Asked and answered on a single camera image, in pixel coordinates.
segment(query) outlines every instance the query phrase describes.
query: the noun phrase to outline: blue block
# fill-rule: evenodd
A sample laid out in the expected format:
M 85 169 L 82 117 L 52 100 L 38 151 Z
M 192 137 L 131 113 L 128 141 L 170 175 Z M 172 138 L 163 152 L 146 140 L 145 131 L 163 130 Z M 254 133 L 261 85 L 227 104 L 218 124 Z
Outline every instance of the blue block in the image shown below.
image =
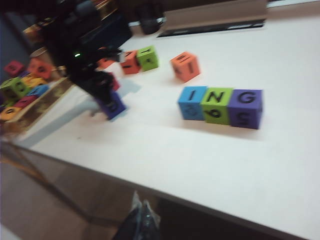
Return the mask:
M 27 96 L 36 95 L 37 97 L 40 97 L 42 94 L 44 94 L 46 91 L 48 91 L 49 86 L 47 84 L 36 86 L 34 89 L 32 89 Z
M 205 120 L 200 103 L 206 94 L 206 86 L 186 86 L 178 100 L 185 120 Z
M 109 105 L 105 105 L 99 99 L 95 99 L 96 102 L 99 104 L 101 110 L 108 116 L 109 120 L 113 119 L 119 113 L 126 110 L 125 105 L 122 103 L 119 95 L 116 92 L 113 91 L 111 93 L 111 98 L 113 100 L 113 103 Z

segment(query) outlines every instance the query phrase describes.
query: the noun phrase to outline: purple block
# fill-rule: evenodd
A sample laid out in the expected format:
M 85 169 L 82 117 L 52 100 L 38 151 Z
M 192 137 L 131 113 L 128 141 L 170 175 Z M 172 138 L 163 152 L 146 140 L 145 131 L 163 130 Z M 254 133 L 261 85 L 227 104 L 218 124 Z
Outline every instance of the purple block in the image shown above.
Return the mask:
M 20 78 L 23 78 L 25 76 L 27 76 L 30 72 L 29 71 L 23 71 L 22 73 L 19 74 Z
M 116 92 L 113 91 L 111 93 L 111 98 L 113 100 L 113 103 L 109 105 L 105 105 L 99 99 L 95 99 L 96 102 L 99 104 L 101 110 L 108 116 L 109 120 L 113 119 L 119 113 L 126 110 L 125 105 L 122 103 L 119 95 Z
M 227 108 L 231 126 L 259 129 L 263 112 L 262 90 L 234 89 Z
M 0 95 L 0 105 L 2 105 L 5 102 L 5 99 L 2 95 Z

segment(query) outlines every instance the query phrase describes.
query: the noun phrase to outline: orange block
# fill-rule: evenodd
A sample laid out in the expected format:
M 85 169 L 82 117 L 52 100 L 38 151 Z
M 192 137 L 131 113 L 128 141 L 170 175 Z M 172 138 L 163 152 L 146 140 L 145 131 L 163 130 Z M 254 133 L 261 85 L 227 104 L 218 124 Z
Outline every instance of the orange block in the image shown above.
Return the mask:
M 9 106 L 5 108 L 0 114 L 1 121 L 9 121 L 21 110 L 21 107 Z
M 121 66 L 125 74 L 139 73 L 141 66 L 137 60 L 137 50 L 127 51 L 125 53 L 125 62 L 122 62 Z
M 49 63 L 39 60 L 36 57 L 31 58 L 28 71 L 37 77 L 48 79 L 51 75 L 53 66 Z
M 97 64 L 100 68 L 106 69 L 109 67 L 111 64 L 113 64 L 115 61 L 113 60 L 108 60 L 107 58 L 102 58 L 99 61 L 97 61 Z
M 175 76 L 184 82 L 200 74 L 197 56 L 187 51 L 171 59 Z

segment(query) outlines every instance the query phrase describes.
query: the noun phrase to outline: red block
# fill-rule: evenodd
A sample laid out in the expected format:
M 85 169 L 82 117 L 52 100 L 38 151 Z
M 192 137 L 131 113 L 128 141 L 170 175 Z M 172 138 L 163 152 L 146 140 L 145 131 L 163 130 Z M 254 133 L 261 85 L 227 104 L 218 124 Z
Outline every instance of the red block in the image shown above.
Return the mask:
M 141 66 L 137 60 L 137 50 L 127 51 L 125 53 L 125 62 L 122 62 L 121 66 L 125 74 L 139 73 Z
M 112 80 L 112 84 L 113 84 L 112 90 L 113 90 L 113 91 L 117 91 L 117 90 L 120 88 L 120 84 L 119 84 L 119 82 L 117 81 L 116 77 L 113 75 L 112 72 L 109 72 L 109 74 L 112 75 L 112 77 L 113 77 L 113 80 Z
M 37 99 L 36 95 L 31 95 L 31 96 L 24 96 L 23 98 L 21 98 L 15 105 L 13 105 L 14 107 L 17 108 L 25 108 L 26 106 L 28 106 L 30 103 L 32 103 L 34 100 Z
M 15 78 L 25 70 L 25 66 L 21 62 L 13 60 L 4 67 L 4 70 L 10 75 L 10 77 Z
M 113 63 L 115 63 L 115 61 L 108 60 L 107 58 L 102 58 L 97 62 L 98 66 L 102 69 L 106 69 L 107 67 L 109 67 Z
M 30 73 L 35 74 L 37 77 L 48 79 L 51 75 L 52 69 L 53 69 L 53 66 L 51 64 L 41 61 L 36 57 L 33 57 L 30 61 L 30 64 L 27 70 Z

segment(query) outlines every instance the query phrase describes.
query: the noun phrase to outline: robotic arm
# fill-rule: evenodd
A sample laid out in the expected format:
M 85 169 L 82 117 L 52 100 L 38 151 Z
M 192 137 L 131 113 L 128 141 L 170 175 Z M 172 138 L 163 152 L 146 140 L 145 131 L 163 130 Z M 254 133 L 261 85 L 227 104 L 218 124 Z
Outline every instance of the robotic arm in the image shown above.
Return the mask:
M 66 66 L 68 78 L 94 98 L 109 106 L 113 77 L 96 71 L 97 61 L 111 58 L 124 61 L 119 49 L 101 48 L 90 50 L 94 42 L 82 42 L 81 37 L 90 39 L 92 30 L 101 25 L 100 14 L 90 0 L 4 0 L 0 11 L 35 15 L 44 45 L 56 66 Z

